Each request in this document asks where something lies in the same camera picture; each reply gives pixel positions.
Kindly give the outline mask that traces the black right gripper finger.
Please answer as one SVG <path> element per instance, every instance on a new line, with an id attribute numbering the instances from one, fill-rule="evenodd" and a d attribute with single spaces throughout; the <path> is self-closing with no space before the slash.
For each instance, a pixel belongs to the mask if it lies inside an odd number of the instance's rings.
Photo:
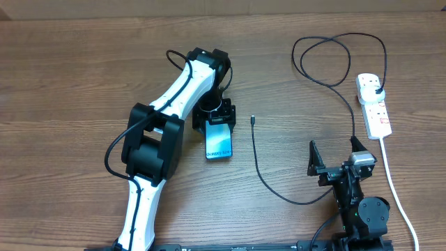
<path id="1" fill-rule="evenodd" d="M 325 165 L 316 147 L 316 142 L 314 140 L 311 140 L 309 143 L 309 164 L 307 168 L 307 173 L 318 174 L 318 170 L 324 168 Z"/>
<path id="2" fill-rule="evenodd" d="M 361 152 L 361 151 L 367 151 L 367 148 L 362 145 L 360 140 L 356 136 L 352 136 L 350 138 L 351 146 L 352 146 L 352 152 Z"/>

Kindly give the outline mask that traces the blue Galaxy smartphone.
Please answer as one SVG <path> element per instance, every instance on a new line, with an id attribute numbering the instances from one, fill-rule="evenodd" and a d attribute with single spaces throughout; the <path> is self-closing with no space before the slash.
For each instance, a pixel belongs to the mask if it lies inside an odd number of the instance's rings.
<path id="1" fill-rule="evenodd" d="M 211 125 L 205 124 L 206 158 L 216 160 L 230 158 L 232 152 L 231 131 L 227 123 Z"/>

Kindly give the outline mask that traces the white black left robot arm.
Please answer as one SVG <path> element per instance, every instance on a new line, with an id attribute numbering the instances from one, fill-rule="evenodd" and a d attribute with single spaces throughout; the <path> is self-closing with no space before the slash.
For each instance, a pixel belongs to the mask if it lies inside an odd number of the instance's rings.
<path id="1" fill-rule="evenodd" d="M 233 73 L 229 55 L 197 47 L 183 59 L 185 65 L 179 68 L 176 81 L 157 100 L 137 103 L 131 109 L 126 130 L 105 153 L 105 167 L 110 171 L 110 153 L 123 142 L 122 178 L 129 183 L 124 227 L 111 250 L 153 249 L 162 189 L 177 169 L 187 117 L 192 117 L 193 129 L 205 137 L 207 160 L 233 155 L 236 107 L 224 98 L 226 89 L 220 86 L 225 75 Z"/>

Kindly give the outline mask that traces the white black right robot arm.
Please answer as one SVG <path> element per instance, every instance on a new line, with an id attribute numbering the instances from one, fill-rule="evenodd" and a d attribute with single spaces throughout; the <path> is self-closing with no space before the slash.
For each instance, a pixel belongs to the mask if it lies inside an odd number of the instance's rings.
<path id="1" fill-rule="evenodd" d="M 365 197 L 360 181 L 372 176 L 376 157 L 355 136 L 351 137 L 352 152 L 339 167 L 326 167 L 316 143 L 309 143 L 307 174 L 318 176 L 320 186 L 331 186 L 337 200 L 338 216 L 344 230 L 332 235 L 329 241 L 316 242 L 317 230 L 309 242 L 324 250 L 388 251 L 393 250 L 391 241 L 383 239 L 387 233 L 390 204 L 382 197 Z"/>

